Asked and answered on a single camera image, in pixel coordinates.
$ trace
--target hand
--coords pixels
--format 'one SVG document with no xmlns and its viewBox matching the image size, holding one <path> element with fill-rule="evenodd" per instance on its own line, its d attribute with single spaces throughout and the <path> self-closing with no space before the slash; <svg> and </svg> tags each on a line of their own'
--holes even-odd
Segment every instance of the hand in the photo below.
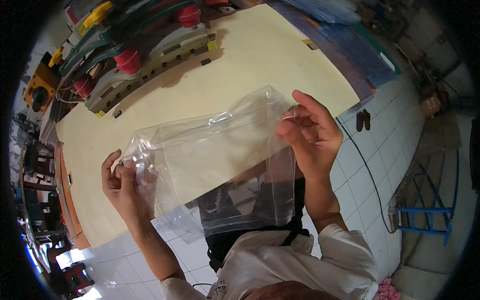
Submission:
<svg viewBox="0 0 480 300">
<path fill-rule="evenodd" d="M 292 93 L 298 106 L 285 115 L 294 118 L 277 125 L 279 138 L 292 147 L 306 182 L 330 183 L 330 170 L 343 140 L 343 133 L 328 109 L 310 95 L 298 90 Z"/>
<path fill-rule="evenodd" d="M 127 226 L 137 224 L 142 219 L 150 221 L 153 217 L 152 210 L 137 192 L 133 161 L 127 160 L 123 166 L 117 164 L 111 172 L 113 163 L 120 155 L 119 149 L 111 153 L 102 164 L 103 193 Z"/>
</svg>

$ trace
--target red spool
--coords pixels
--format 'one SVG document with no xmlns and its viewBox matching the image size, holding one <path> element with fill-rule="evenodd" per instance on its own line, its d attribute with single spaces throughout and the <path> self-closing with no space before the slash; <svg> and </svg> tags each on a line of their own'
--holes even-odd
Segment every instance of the red spool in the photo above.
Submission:
<svg viewBox="0 0 480 300">
<path fill-rule="evenodd" d="M 190 28 L 200 23 L 200 9 L 196 4 L 179 9 L 177 14 L 182 27 Z"/>
<path fill-rule="evenodd" d="M 117 69 L 124 71 L 128 75 L 137 72 L 142 66 L 138 51 L 128 47 L 120 55 L 113 58 L 117 62 Z"/>
<path fill-rule="evenodd" d="M 90 95 L 95 87 L 95 81 L 90 74 L 84 74 L 77 82 L 75 82 L 73 87 L 77 90 L 80 96 L 86 97 Z"/>
</svg>

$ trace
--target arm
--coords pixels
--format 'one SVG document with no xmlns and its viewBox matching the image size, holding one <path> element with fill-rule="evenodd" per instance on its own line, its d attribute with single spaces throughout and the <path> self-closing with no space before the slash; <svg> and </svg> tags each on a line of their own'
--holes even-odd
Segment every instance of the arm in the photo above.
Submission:
<svg viewBox="0 0 480 300">
<path fill-rule="evenodd" d="M 145 256 L 148 266 L 160 282 L 171 277 L 185 280 L 177 257 L 148 219 L 138 220 L 127 226 L 138 248 Z"/>
<path fill-rule="evenodd" d="M 299 105 L 286 114 L 277 133 L 292 147 L 305 176 L 307 212 L 318 233 L 329 224 L 348 230 L 330 183 L 330 170 L 343 133 L 325 106 L 300 91 L 293 91 L 292 96 Z"/>
<path fill-rule="evenodd" d="M 185 280 L 185 275 L 170 247 L 150 223 L 151 210 L 135 189 L 135 167 L 131 160 L 124 166 L 111 167 L 121 151 L 110 154 L 102 165 L 103 192 L 125 221 L 133 239 L 145 256 L 153 274 L 163 282 L 175 277 Z"/>
<path fill-rule="evenodd" d="M 337 224 L 343 230 L 348 231 L 340 214 L 340 204 L 332 190 L 330 181 L 310 183 L 305 179 L 305 207 L 317 229 L 317 233 L 320 233 L 330 224 Z"/>
</svg>

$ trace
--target yellow clamp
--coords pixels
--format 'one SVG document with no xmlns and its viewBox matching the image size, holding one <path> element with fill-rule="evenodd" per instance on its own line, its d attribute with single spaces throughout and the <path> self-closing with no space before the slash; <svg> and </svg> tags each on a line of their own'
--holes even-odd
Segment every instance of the yellow clamp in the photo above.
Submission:
<svg viewBox="0 0 480 300">
<path fill-rule="evenodd" d="M 95 8 L 94 11 L 85 19 L 84 21 L 84 26 L 85 27 L 90 27 L 92 25 L 97 25 L 102 22 L 107 14 L 107 10 L 109 10 L 112 7 L 112 2 L 107 1 L 100 5 L 99 7 Z"/>
<path fill-rule="evenodd" d="M 55 53 L 53 53 L 52 58 L 48 62 L 48 66 L 50 68 L 60 62 L 60 60 L 62 58 L 62 54 L 61 54 L 62 51 L 63 51 L 63 46 L 60 46 L 60 48 L 58 48 L 57 51 L 55 51 Z"/>
</svg>

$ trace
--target machine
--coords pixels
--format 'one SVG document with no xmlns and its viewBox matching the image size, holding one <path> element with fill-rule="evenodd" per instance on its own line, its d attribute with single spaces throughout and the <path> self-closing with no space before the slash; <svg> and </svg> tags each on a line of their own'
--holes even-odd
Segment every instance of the machine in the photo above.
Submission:
<svg viewBox="0 0 480 300">
<path fill-rule="evenodd" d="M 57 86 L 49 99 L 81 103 L 103 117 L 134 90 L 164 71 L 216 49 L 206 10 L 218 15 L 235 10 L 226 0 L 118 0 L 100 4 L 84 20 L 88 31 L 63 60 L 63 47 L 52 55 Z M 205 59 L 201 65 L 210 62 Z M 114 117 L 122 114 L 115 111 Z"/>
</svg>

